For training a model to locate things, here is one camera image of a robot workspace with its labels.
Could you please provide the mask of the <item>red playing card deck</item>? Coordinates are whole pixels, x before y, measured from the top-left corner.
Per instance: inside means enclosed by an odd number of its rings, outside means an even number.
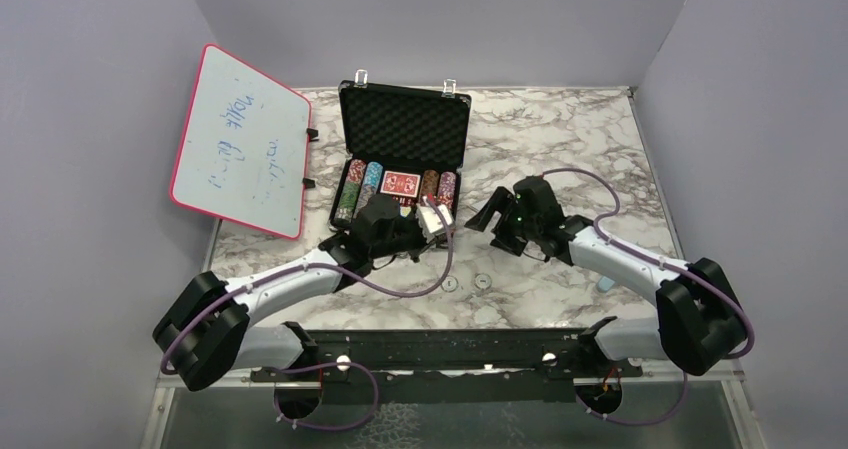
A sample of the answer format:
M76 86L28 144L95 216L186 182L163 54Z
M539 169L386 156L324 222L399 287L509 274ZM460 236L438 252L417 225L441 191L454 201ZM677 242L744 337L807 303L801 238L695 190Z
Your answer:
M404 198L417 198L421 186L422 176L414 173L398 171L385 171L379 192L391 196Z

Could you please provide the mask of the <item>black poker case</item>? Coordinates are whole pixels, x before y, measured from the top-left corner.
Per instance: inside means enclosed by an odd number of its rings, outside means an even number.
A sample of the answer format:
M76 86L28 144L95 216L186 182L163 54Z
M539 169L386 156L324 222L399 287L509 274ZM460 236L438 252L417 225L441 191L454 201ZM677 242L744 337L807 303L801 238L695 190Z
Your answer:
M379 162L383 172L421 176L426 170L456 173L455 203L451 213L457 213L472 97L457 93L455 86L453 80L446 80L442 90L369 83L365 70L359 70L354 79L339 84L345 146L351 159L344 166L336 190L329 218L331 230L349 229L355 216L353 213L348 224L336 225L332 221L353 159L366 164ZM415 199L395 197L404 217L417 211L419 194Z

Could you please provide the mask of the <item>white poker chip right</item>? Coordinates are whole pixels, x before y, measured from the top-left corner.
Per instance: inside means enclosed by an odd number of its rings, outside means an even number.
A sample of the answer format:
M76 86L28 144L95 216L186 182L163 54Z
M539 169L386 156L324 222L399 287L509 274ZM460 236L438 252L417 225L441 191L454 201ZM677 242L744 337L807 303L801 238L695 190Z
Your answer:
M488 290L492 287L493 281L489 274L478 273L474 276L473 283L479 290Z

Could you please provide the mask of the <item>purple green chip stack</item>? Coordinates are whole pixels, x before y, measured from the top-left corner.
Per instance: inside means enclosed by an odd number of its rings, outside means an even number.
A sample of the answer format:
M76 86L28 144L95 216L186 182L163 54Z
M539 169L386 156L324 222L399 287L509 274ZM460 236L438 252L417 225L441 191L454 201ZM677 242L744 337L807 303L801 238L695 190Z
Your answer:
M440 174L437 185L436 199L440 205L445 205L449 211L452 211L454 209L456 184L456 173L444 172Z

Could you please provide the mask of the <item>red green chip stack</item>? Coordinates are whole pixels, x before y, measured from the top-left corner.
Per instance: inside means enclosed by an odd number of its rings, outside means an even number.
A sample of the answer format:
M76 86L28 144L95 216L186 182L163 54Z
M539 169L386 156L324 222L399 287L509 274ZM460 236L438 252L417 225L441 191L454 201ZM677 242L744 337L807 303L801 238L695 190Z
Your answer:
M353 159L350 162L332 219L334 224L342 225L351 222L366 167L366 162L360 159Z

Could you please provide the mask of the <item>blue orange chip stack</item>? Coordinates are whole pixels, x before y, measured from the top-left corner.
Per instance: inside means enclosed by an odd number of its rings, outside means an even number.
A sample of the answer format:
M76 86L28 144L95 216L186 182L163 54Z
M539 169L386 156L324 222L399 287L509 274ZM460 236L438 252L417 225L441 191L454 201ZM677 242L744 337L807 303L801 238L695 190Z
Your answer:
M357 215L377 193L383 171L383 166L379 162L372 161L367 164L355 205L354 215Z

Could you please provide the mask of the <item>orange black chip stack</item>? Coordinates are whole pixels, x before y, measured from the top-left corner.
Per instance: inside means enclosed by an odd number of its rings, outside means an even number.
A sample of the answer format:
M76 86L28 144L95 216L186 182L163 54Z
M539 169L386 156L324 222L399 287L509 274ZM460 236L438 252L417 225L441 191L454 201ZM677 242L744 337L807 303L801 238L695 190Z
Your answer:
M424 201L425 198L438 195L440 174L435 170L426 170L421 177L421 187L419 191L419 200Z

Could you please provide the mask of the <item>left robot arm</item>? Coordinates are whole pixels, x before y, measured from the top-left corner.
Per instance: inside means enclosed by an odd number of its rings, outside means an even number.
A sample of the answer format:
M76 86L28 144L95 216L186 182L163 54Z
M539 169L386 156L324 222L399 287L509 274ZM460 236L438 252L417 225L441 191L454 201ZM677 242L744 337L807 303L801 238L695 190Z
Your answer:
M374 196L349 228L289 263L257 274L224 279L212 271L194 276L156 324L160 371L177 375L191 391L205 389L235 368L264 366L265 345L280 349L276 365L298 380L313 370L314 353L295 330L260 327L260 321L307 299L365 283L375 260L413 253L453 224L450 209L428 196L403 216L399 203Z

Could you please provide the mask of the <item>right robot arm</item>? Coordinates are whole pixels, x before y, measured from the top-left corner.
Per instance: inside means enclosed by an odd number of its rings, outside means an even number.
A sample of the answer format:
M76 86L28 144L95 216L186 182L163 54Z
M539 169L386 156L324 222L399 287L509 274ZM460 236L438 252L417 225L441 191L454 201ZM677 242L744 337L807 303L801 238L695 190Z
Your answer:
M740 305L720 265L708 258L695 263L663 260L603 236L589 218L565 214L541 176L527 177L512 189L497 188L465 226L491 231L491 246L516 256L534 243L545 260L596 272L655 308L655 315L647 318L604 318L579 335L577 362L589 375L604 374L616 361L658 359L701 376L748 338Z

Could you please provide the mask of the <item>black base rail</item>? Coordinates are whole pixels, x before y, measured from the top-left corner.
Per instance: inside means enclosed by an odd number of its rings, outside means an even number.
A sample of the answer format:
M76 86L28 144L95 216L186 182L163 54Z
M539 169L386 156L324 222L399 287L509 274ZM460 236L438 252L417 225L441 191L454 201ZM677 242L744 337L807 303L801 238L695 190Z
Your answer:
M612 362L585 329L313 330L214 329L179 350L178 373L192 391L234 369L270 385L285 407L312 403L586 402L613 412L622 384L649 374L633 360Z

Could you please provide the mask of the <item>pink framed whiteboard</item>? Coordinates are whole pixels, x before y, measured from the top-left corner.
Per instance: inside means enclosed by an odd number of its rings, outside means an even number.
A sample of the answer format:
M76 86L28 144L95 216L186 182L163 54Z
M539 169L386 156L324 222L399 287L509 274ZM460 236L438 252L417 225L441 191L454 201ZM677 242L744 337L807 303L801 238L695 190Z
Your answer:
M201 53L169 195L286 239L302 231L312 105L214 44Z

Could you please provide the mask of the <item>white poker chip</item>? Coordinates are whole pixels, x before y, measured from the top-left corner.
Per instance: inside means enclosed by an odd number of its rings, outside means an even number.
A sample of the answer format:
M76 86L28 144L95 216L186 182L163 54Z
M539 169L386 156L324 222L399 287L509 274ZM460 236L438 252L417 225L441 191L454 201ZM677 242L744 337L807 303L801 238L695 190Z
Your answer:
M440 285L441 289L447 293L455 292L460 288L459 281L453 276L446 276Z
M488 290L492 287L493 281L489 274L478 273L474 276L473 283L479 290Z

